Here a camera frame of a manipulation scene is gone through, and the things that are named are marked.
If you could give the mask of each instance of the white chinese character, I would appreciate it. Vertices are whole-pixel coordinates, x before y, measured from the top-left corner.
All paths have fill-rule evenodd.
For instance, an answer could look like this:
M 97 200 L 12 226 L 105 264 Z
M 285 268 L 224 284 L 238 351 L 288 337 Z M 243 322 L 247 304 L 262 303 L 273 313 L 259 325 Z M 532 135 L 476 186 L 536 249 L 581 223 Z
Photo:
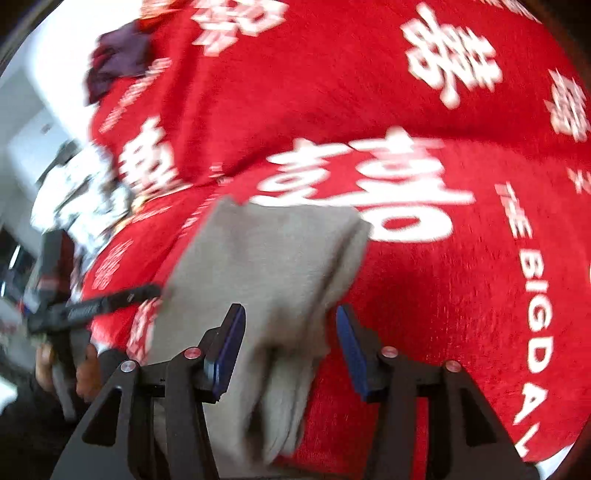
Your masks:
M 585 113 L 585 95 L 583 89 L 573 80 L 563 77 L 558 71 L 549 70 L 554 84 L 552 100 L 544 101 L 550 112 L 550 123 L 556 133 L 572 135 L 576 142 L 587 140 L 587 131 L 591 131 Z
M 216 57 L 238 41 L 238 29 L 256 37 L 283 23 L 287 5 L 277 0 L 236 0 L 236 5 L 230 7 L 228 0 L 197 0 L 195 8 L 197 13 L 192 19 L 203 33 L 193 45 L 203 45 L 205 56 Z
M 502 73 L 494 60 L 488 60 L 496 54 L 488 40 L 469 28 L 440 27 L 433 10 L 424 3 L 417 6 L 417 12 L 425 23 L 415 18 L 400 27 L 416 47 L 406 52 L 408 71 L 432 88 L 443 88 L 440 98 L 449 109 L 460 104 L 456 77 L 469 90 L 479 85 L 493 92 Z
M 585 172 L 587 179 L 583 177 L 583 172 L 577 170 L 576 173 L 570 168 L 566 169 L 570 180 L 574 183 L 574 189 L 578 194 L 583 193 L 583 190 L 587 193 L 591 193 L 591 173 Z
M 158 145 L 164 137 L 164 130 L 157 127 L 159 122 L 160 117 L 148 118 L 141 133 L 125 144 L 119 156 L 119 171 L 136 195 L 150 196 L 182 184 L 170 144 Z

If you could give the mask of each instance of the dark purple garment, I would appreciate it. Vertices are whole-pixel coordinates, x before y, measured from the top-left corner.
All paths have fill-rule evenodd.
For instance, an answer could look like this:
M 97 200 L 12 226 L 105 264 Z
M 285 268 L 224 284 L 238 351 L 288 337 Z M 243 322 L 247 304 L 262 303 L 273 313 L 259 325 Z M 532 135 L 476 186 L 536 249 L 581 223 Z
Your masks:
M 120 77 L 142 76 L 148 67 L 150 35 L 136 21 L 101 35 L 86 76 L 88 105 L 98 102 Z

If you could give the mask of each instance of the person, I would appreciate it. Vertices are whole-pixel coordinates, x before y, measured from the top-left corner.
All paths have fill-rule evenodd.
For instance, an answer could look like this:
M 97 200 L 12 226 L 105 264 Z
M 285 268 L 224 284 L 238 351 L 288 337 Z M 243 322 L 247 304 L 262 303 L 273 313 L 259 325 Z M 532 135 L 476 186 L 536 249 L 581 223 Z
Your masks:
M 120 352 L 110 351 L 117 356 Z M 86 348 L 86 360 L 76 371 L 76 393 L 91 403 L 113 369 L 113 353 L 100 357 Z M 17 399 L 0 414 L 0 471 L 7 480 L 48 480 L 61 452 L 76 428 L 65 421 L 51 374 L 55 353 L 41 345 L 35 375 L 18 387 Z

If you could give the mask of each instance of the silver bolt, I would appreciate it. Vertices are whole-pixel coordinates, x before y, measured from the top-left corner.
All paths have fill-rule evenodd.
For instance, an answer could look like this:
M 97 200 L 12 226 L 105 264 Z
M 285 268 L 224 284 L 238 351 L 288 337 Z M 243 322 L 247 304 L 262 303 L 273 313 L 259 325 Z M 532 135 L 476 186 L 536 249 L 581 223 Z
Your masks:
M 462 365 L 460 362 L 456 360 L 448 360 L 445 362 L 445 368 L 447 368 L 450 372 L 457 374 L 462 371 Z
M 121 364 L 121 371 L 128 374 L 135 369 L 135 362 L 133 360 L 127 360 Z
M 398 356 L 398 349 L 393 346 L 385 346 L 382 348 L 382 356 L 386 358 L 396 358 Z
M 196 346 L 189 347 L 185 350 L 185 358 L 188 360 L 194 360 L 201 356 L 201 350 Z

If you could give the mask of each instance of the red fabric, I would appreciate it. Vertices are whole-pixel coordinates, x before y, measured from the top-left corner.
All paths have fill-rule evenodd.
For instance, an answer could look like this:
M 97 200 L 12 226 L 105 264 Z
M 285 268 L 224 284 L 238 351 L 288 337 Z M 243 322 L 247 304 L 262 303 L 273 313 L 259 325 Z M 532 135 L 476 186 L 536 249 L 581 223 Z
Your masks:
M 538 426 L 524 444 L 526 460 L 553 455 L 574 441 L 591 410 L 591 198 L 585 189 L 576 191 L 567 171 L 581 169 L 584 174 L 591 151 L 588 143 L 555 133 L 544 103 L 552 100 L 554 82 L 548 71 L 558 70 L 582 85 L 574 68 L 542 25 L 507 7 L 431 0 L 428 5 L 440 25 L 470 28 L 486 37 L 502 70 L 502 82 L 493 92 L 480 86 L 469 90 L 456 79 L 460 104 L 450 110 L 440 100 L 440 89 L 409 73 L 407 51 L 413 45 L 400 26 L 419 18 L 417 3 L 285 2 L 289 9 L 282 24 L 256 37 L 238 32 L 236 43 L 219 57 L 206 57 L 204 47 L 193 44 L 202 33 L 191 19 L 195 8 L 170 14 L 152 39 L 154 60 L 168 58 L 170 66 L 153 75 L 133 101 L 128 96 L 122 102 L 132 82 L 117 80 L 94 118 L 94 138 L 118 158 L 144 122 L 159 117 L 165 131 L 162 142 L 170 143 L 175 168 L 184 181 L 196 185 L 175 195 L 190 196 L 195 207 L 226 193 L 246 201 L 257 195 L 294 195 L 297 188 L 313 189 L 307 192 L 308 200 L 331 198 L 332 203 L 355 205 L 374 221 L 374 233 L 393 232 L 397 239 L 370 243 L 345 298 L 362 323 L 414 359 L 431 364 L 458 359 L 516 442 Z M 415 139 L 443 138 L 443 146 L 431 144 L 421 151 L 415 144 L 414 154 L 422 156 L 405 153 L 394 158 L 388 157 L 392 152 L 353 148 L 298 170 L 280 170 L 285 167 L 265 161 L 291 151 L 296 138 L 346 145 L 383 139 L 397 125 Z M 374 160 L 385 163 L 364 164 Z M 436 161 L 444 171 L 420 171 L 436 166 Z M 402 167 L 406 174 L 392 176 L 393 168 Z M 221 174 L 233 182 L 218 187 Z M 368 184 L 359 181 L 377 182 L 369 185 L 373 203 L 360 205 L 359 195 L 367 197 L 363 188 Z M 404 189 L 405 181 L 423 183 Z M 495 191 L 495 185 L 506 182 L 519 198 L 519 205 L 512 204 L 514 213 L 524 210 L 532 238 L 513 237 L 505 209 L 510 211 L 511 205 L 503 205 Z M 451 191 L 454 200 L 434 197 L 438 190 Z M 357 196 L 335 200 L 350 193 Z M 166 205 L 174 196 L 167 198 L 153 202 Z M 160 205 L 150 203 L 150 209 Z M 123 254 L 110 291 L 152 280 L 165 283 L 208 211 L 204 208 L 183 230 L 194 210 L 188 201 L 181 203 L 134 229 L 126 227 L 102 254 L 108 256 L 123 239 L 137 240 Z M 392 218 L 381 225 L 377 219 L 383 209 L 389 209 Z M 420 214 L 420 221 L 402 218 L 409 212 Z M 451 231 L 445 233 L 450 224 Z M 417 230 L 417 225 L 428 228 Z M 528 323 L 528 308 L 537 293 L 526 291 L 522 249 L 539 251 L 544 261 L 541 280 L 548 282 L 545 295 L 553 317 L 539 331 Z M 99 294 L 89 287 L 99 265 L 89 274 L 86 296 Z M 99 319 L 95 332 L 127 346 L 134 314 Z M 376 409 L 361 404 L 352 391 L 333 322 L 329 317 L 332 352 L 320 367 L 304 438 L 290 461 L 358 476 L 371 444 Z M 550 361 L 532 373 L 528 344 L 550 337 Z M 513 425 L 523 407 L 525 384 L 547 390 L 547 399 Z

